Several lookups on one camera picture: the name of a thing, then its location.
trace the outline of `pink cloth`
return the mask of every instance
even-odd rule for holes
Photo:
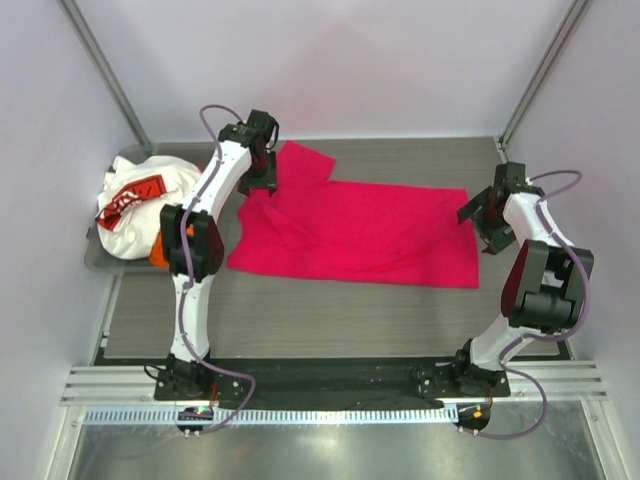
[[[242,239],[229,268],[294,278],[477,288],[471,222],[458,225],[464,189],[329,180],[335,160],[287,142],[278,191],[240,208]]]

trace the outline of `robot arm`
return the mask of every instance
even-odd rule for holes
[[[527,182],[523,164],[508,163],[496,168],[493,187],[485,189],[458,212],[460,222],[471,219],[487,244],[485,252],[497,254],[514,241],[520,245],[502,292],[500,315],[456,355],[454,375],[463,394],[481,394],[495,387],[503,378],[501,364],[535,337],[567,331],[578,319],[584,285],[571,257],[552,233],[572,248],[587,275],[591,274],[593,255],[576,248],[560,232],[546,202],[541,202],[552,232],[545,228],[536,212],[543,195],[540,188]],[[504,354],[519,338],[522,341]]]
[[[185,345],[179,328],[182,313],[184,332],[199,357],[209,358],[207,316],[209,292],[215,274],[224,260],[224,245],[217,222],[220,211],[236,185],[241,193],[252,188],[277,188],[275,153],[267,144],[277,122],[266,112],[253,110],[246,122],[227,125],[219,135],[222,158],[209,162],[200,180],[178,205],[166,205],[160,214],[160,229],[164,256],[173,275],[176,295],[175,334],[167,357],[166,372],[159,377],[155,398],[173,400],[184,392],[178,383],[197,386],[205,392],[211,386],[211,374],[199,365]],[[194,284],[186,292],[179,311],[180,299],[185,294],[189,280],[185,252],[182,245],[180,222],[189,205],[193,208],[187,219],[187,228],[193,228],[189,236],[193,261]]]

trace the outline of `gray wood grain surface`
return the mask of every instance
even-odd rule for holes
[[[334,179],[428,187],[493,182],[500,157],[490,138],[301,142],[337,159]],[[186,157],[194,152],[183,152]],[[230,252],[241,236],[233,194],[220,216]],[[495,319],[517,247],[481,255],[478,290],[265,277],[225,267],[209,303],[212,354],[224,357],[452,355]],[[126,274],[106,357],[167,355],[174,328],[168,274]],[[528,353],[557,353],[534,345]]]

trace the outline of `black mount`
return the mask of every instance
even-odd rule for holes
[[[413,370],[417,393],[424,399],[498,398],[511,395],[505,372],[493,372],[473,365],[469,349],[471,340],[458,350],[454,361],[447,364],[423,365]],[[458,423],[471,430],[482,430],[489,424],[489,404],[458,402]]]
[[[203,357],[209,361],[209,353]],[[215,383],[213,372],[195,360],[185,362],[173,354],[167,356],[166,368],[158,371],[153,395],[159,401],[208,399]]]
[[[240,179],[238,190],[245,195],[252,188],[266,188],[272,194],[278,188],[276,154],[267,148],[278,122],[268,113],[252,110],[244,123],[229,124],[220,131],[219,140],[239,143],[251,152],[251,168]],[[180,235],[180,222],[185,213],[182,206],[165,205],[160,212],[163,255],[173,275],[186,274],[187,265]],[[213,217],[208,212],[192,212],[187,219],[189,248],[196,282],[218,272],[224,261],[224,244]]]
[[[248,195],[252,188],[266,188],[269,194],[277,190],[276,154],[267,144],[275,130],[275,146],[279,128],[276,119],[267,112],[251,110],[246,123],[229,124],[220,131],[218,139],[221,142],[236,142],[251,152],[251,168],[240,179],[240,193]]]
[[[540,187],[527,184],[523,163],[503,163],[496,167],[493,187],[485,188],[458,210],[458,223],[471,219],[480,238],[487,244],[485,253],[500,253],[516,240],[513,229],[503,217],[507,198],[514,193],[544,195]]]

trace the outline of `white wall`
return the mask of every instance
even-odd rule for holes
[[[0,478],[41,479],[107,278],[82,263],[104,170],[133,143],[51,0],[0,15]]]
[[[571,2],[78,3],[151,138],[193,141],[212,102],[288,138],[497,135]]]
[[[636,0],[593,2],[510,149],[531,173],[575,167],[585,174],[582,184],[551,207],[566,233],[595,254],[591,315],[572,345],[596,360],[635,462],[640,458],[639,19]]]

